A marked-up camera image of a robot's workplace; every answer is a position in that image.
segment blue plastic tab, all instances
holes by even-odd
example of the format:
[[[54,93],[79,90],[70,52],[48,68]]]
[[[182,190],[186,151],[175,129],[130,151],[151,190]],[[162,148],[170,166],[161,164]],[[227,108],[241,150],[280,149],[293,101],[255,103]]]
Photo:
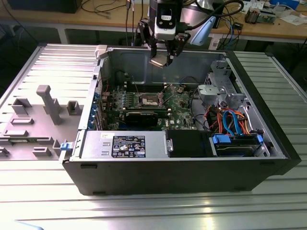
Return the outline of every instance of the blue plastic tab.
[[[88,119],[89,119],[89,121],[94,121],[95,116],[94,115],[90,115],[90,117]]]
[[[96,114],[96,110],[95,110],[95,109],[91,109],[90,114],[91,114],[91,115],[95,115],[95,114]]]
[[[93,122],[92,121],[89,121],[88,123],[87,123],[87,127],[88,128],[90,128],[90,129],[92,129],[94,126],[93,126]]]
[[[213,140],[213,144],[216,144],[216,143],[219,142],[218,139],[216,138],[216,136],[213,136],[213,137],[212,137],[212,140]]]
[[[263,138],[262,138],[262,136],[261,136],[261,135],[257,135],[257,139],[258,139],[258,141],[260,142],[260,144],[262,144],[262,143],[263,143]]]
[[[204,25],[202,25],[199,31],[191,39],[190,43],[197,46],[203,45],[213,28],[215,20],[216,17],[212,16]]]
[[[95,100],[99,99],[100,98],[100,94],[97,93],[97,92],[94,92],[94,98],[95,98]]]
[[[225,144],[225,143],[231,143],[231,139],[229,136],[227,135],[214,135],[212,137],[213,139],[213,143],[221,143],[221,144]]]
[[[73,149],[73,142],[62,143],[60,146],[61,151],[68,151]]]

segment floor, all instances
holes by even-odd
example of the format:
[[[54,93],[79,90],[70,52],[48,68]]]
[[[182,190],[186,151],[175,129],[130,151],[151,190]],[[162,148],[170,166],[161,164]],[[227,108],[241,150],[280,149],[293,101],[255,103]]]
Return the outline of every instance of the floor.
[[[15,27],[15,37],[9,37],[2,33],[0,28],[0,95],[5,92],[5,89],[10,85],[11,81],[17,75],[24,63],[28,60],[31,53],[36,47],[36,43],[21,27]],[[60,43],[58,33],[52,28],[37,28],[26,27],[26,29],[40,43]],[[106,44],[106,45],[125,45],[125,34],[122,32],[99,32],[85,30],[68,30],[69,40],[72,44]],[[210,39],[203,46],[187,45],[187,48],[206,49],[209,46]],[[304,80],[307,72],[307,61],[305,55],[297,57],[297,51],[300,46],[296,44],[286,43],[267,43],[258,41],[239,41],[235,46],[229,46],[229,49],[254,51],[254,52],[270,52],[280,61],[285,69],[291,69],[293,62],[297,62],[297,66],[292,71],[293,78],[299,85],[306,90],[307,82]]]

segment aluminum profile table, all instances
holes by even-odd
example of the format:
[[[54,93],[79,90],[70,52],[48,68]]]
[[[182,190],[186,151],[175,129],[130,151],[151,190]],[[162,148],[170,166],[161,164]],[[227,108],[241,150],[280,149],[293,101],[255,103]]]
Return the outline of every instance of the aluminum profile table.
[[[65,50],[62,54],[67,55],[71,49],[77,47],[79,52],[82,52],[80,50],[83,48],[92,49],[94,52],[94,46],[61,45],[56,49]],[[25,83],[23,80],[29,77],[31,69],[38,61],[50,61],[42,60],[44,52],[46,50],[43,47],[35,51],[12,83],[12,87],[0,100],[1,117],[5,117],[4,113],[9,112],[6,102],[15,95],[19,86]],[[53,55],[49,67],[63,64],[62,56],[58,54]],[[0,219],[16,219],[41,226],[45,230],[307,228],[307,122],[300,123],[307,120],[304,95],[299,93],[300,90],[291,77],[274,77],[273,68],[282,69],[274,58],[264,60],[261,54],[253,53],[236,52],[236,55],[284,130],[291,131],[286,134],[295,145],[302,162],[289,173],[270,177],[251,192],[83,196],[58,161],[0,161]],[[77,66],[76,62],[82,62],[92,66],[94,70],[96,65],[93,59],[89,61],[78,58],[73,62],[75,63],[68,61],[68,66]],[[260,68],[272,68],[272,71],[267,69],[268,76],[264,76],[259,71]],[[43,79],[44,82],[50,79],[48,83],[54,83],[54,78]],[[87,77],[83,78],[85,82],[80,83],[79,87],[84,86],[86,91]],[[68,98],[70,97],[74,98],[76,94],[69,94]],[[285,104],[289,109],[282,109],[278,107],[279,104]],[[286,117],[292,117],[291,123],[284,121]]]

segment wooden workbench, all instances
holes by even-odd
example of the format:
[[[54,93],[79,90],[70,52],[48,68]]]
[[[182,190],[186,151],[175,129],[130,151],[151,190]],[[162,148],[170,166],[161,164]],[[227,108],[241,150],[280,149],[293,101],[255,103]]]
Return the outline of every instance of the wooden workbench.
[[[95,4],[105,4],[111,2],[110,0],[95,0]],[[124,0],[118,0],[110,6],[101,7],[101,9],[110,9],[116,6],[125,4]],[[110,11],[111,19],[99,16],[95,13],[86,12],[79,9],[75,14],[59,13],[59,12],[42,12],[42,11],[16,11],[12,10],[9,5],[11,13],[23,25],[30,26],[45,26],[54,27],[59,31],[62,42],[65,41],[65,29],[88,29],[88,30],[106,30],[106,31],[124,31],[126,7],[121,7]],[[91,2],[85,4],[86,9],[93,11]],[[134,25],[137,25],[141,17],[141,5],[135,5],[135,20]],[[300,11],[306,10],[307,7],[299,6]],[[147,16],[148,5],[144,4],[144,17]],[[248,24],[244,22],[244,14],[238,13],[233,15],[236,22],[242,23],[242,39],[248,40],[267,40],[267,41],[280,41],[280,42],[298,42],[301,43],[307,37],[307,25],[302,24],[299,26],[292,25],[284,22],[283,20],[276,19],[274,24],[257,23]],[[11,16],[5,11],[4,7],[0,8],[0,23],[1,24],[16,24]],[[130,10],[128,27],[132,27],[132,11]],[[224,22],[221,22],[219,28],[212,29],[211,37],[216,36],[217,39],[229,32]]]

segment white table leg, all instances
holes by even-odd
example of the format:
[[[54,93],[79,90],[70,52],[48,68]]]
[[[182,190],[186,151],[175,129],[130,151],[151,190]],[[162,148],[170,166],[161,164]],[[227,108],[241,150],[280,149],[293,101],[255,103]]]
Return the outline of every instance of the white table leg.
[[[57,27],[57,30],[58,30],[58,34],[59,34],[59,38],[61,40],[61,43],[62,44],[69,44],[69,40],[68,40],[68,37],[66,35],[65,27],[62,26],[62,25],[59,25]]]

